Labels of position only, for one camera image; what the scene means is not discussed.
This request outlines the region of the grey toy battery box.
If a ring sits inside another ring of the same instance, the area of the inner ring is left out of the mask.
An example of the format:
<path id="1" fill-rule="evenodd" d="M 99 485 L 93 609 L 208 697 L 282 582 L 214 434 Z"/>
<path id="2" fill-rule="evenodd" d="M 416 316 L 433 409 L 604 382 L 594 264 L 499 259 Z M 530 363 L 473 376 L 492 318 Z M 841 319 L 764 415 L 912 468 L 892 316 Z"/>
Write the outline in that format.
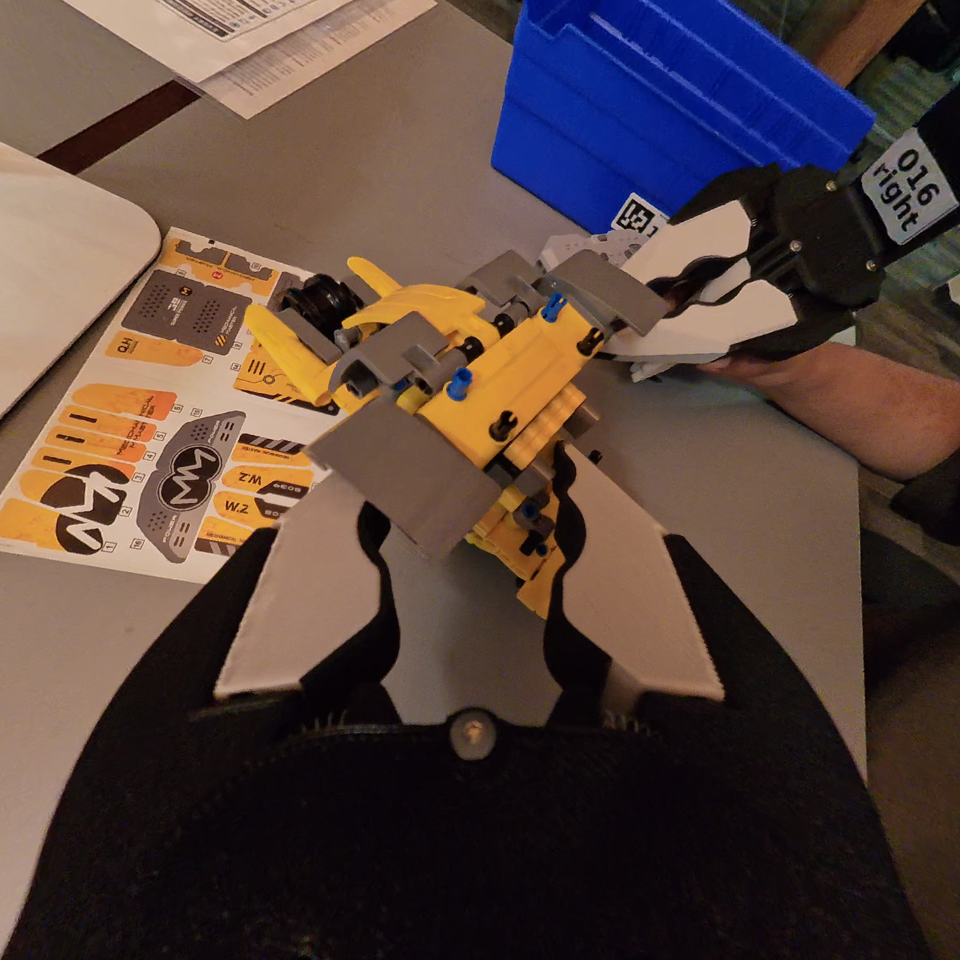
<path id="1" fill-rule="evenodd" d="M 614 229 L 589 236 L 552 236 L 542 249 L 536 266 L 542 273 L 547 273 L 578 252 L 588 250 L 620 269 L 652 236 L 650 233 L 640 233 L 632 229 Z"/>

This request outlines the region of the person's right forearm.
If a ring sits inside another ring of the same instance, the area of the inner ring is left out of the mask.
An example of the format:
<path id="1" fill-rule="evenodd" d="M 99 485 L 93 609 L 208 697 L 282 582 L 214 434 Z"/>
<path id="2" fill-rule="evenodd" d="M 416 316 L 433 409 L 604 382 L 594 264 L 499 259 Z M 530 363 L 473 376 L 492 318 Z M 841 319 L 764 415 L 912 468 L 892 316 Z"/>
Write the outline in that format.
<path id="1" fill-rule="evenodd" d="M 762 392 L 872 472 L 908 481 L 959 446 L 959 384 L 825 342 L 780 362 L 737 354 L 699 370 Z"/>

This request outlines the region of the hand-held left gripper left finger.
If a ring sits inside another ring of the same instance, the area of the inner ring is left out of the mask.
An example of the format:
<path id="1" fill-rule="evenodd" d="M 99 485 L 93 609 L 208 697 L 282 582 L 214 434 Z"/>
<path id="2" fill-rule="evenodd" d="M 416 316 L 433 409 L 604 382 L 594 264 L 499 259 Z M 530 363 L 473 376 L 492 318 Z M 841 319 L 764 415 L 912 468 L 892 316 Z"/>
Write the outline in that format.
<path id="1" fill-rule="evenodd" d="M 327 719 L 383 681 L 401 645 L 389 530 L 347 481 L 313 488 L 275 533 L 214 696 L 298 690 Z"/>

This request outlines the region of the yellow building block vehicle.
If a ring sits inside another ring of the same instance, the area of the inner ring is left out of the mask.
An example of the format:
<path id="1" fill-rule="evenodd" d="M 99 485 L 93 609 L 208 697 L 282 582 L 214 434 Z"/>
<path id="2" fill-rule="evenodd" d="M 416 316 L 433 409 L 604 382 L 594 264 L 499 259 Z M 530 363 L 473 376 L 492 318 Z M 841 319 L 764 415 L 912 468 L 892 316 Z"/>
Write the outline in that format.
<path id="1" fill-rule="evenodd" d="M 346 419 L 307 450 L 424 553 L 463 539 L 519 580 L 546 618 L 563 563 L 553 447 L 596 422 L 574 384 L 618 332 L 646 334 L 667 304 L 591 250 L 539 273 L 509 250 L 458 288 L 402 286 L 349 267 L 375 294 L 318 274 L 245 323 L 306 399 Z"/>

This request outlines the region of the person's dark clothing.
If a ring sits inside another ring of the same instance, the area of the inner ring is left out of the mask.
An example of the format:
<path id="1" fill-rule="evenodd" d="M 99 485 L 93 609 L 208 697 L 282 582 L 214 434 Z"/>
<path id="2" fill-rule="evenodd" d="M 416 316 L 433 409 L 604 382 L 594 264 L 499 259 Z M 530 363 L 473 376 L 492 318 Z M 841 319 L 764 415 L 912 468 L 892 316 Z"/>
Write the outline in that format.
<path id="1" fill-rule="evenodd" d="M 866 683 L 958 628 L 958 454 L 897 484 L 861 471 Z"/>

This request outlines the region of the blue plastic bin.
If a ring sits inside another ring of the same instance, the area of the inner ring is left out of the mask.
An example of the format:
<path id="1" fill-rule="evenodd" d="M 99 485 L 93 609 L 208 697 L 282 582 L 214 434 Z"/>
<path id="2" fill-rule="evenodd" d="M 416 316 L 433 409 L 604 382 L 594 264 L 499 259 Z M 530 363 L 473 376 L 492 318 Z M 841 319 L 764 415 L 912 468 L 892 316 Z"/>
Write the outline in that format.
<path id="1" fill-rule="evenodd" d="M 727 171 L 837 171 L 874 120 L 726 2 L 531 1 L 491 165 L 598 234 L 631 192 L 671 215 Z"/>

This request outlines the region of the printed paper sheet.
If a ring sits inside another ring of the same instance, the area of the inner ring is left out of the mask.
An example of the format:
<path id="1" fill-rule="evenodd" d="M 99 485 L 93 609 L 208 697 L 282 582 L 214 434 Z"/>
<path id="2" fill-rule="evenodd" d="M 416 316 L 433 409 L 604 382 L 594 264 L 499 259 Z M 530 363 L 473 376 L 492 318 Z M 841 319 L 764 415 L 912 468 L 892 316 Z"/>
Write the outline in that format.
<path id="1" fill-rule="evenodd" d="M 70 1 L 192 83 L 340 9 L 344 1 Z"/>
<path id="2" fill-rule="evenodd" d="M 164 5 L 220 42 L 313 6 L 299 1 L 166 1 Z M 234 114 L 251 119 L 328 74 L 435 7 L 433 1 L 320 2 L 321 16 L 199 84 Z"/>

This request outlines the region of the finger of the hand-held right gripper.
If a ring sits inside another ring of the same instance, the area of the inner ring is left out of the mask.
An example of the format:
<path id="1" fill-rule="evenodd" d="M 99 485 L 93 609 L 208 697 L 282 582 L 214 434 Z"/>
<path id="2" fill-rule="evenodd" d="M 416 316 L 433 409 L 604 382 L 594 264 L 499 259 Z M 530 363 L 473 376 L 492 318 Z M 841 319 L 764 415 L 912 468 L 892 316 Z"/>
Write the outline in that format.
<path id="1" fill-rule="evenodd" d="M 617 332 L 606 342 L 606 353 L 629 363 L 631 379 L 640 381 L 678 364 L 712 362 L 737 344 L 796 323 L 790 296 L 767 280 L 752 280 L 749 262 L 736 261 L 648 334 L 629 327 Z"/>
<path id="2" fill-rule="evenodd" d="M 655 292 L 735 292 L 752 279 L 752 228 L 743 201 L 732 199 L 666 224 L 622 270 Z"/>

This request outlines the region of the square printed marker tag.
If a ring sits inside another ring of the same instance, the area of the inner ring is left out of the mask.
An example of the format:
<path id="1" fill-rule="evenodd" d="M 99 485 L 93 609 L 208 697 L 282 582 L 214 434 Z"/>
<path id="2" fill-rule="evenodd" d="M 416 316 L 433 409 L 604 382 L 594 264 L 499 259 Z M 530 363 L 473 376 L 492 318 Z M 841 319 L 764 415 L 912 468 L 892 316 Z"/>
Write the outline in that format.
<path id="1" fill-rule="evenodd" d="M 668 217 L 654 204 L 637 193 L 630 192 L 611 220 L 610 228 L 613 231 L 633 231 L 650 239 L 667 224 Z"/>

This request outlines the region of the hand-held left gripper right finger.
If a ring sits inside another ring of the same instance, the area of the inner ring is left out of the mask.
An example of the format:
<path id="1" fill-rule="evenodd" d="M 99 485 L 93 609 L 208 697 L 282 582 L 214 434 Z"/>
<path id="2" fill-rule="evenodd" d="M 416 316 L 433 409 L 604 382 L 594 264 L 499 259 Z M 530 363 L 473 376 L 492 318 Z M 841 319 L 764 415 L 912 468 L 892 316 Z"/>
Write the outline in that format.
<path id="1" fill-rule="evenodd" d="M 554 467 L 562 562 L 543 654 L 561 692 L 547 725 L 628 727 L 655 693 L 722 703 L 666 530 L 569 444 Z"/>

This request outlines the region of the white book stand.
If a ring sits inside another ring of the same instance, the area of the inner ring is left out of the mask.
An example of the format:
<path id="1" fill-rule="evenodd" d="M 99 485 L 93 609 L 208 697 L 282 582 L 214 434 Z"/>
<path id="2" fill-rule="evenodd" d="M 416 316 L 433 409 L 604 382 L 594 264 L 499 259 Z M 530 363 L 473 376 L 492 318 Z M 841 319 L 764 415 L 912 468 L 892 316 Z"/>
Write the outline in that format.
<path id="1" fill-rule="evenodd" d="M 1 145 L 1 414 L 147 269 L 139 206 Z"/>

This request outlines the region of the printed sticker sheet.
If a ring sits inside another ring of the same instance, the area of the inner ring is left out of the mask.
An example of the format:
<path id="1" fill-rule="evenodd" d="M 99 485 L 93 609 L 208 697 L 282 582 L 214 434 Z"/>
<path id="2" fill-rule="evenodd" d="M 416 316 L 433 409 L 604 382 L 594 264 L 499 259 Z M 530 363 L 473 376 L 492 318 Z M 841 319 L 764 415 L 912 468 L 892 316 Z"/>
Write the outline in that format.
<path id="1" fill-rule="evenodd" d="M 2 553 L 205 583 L 326 476 L 243 324 L 309 272 L 173 228 L 2 493 Z"/>

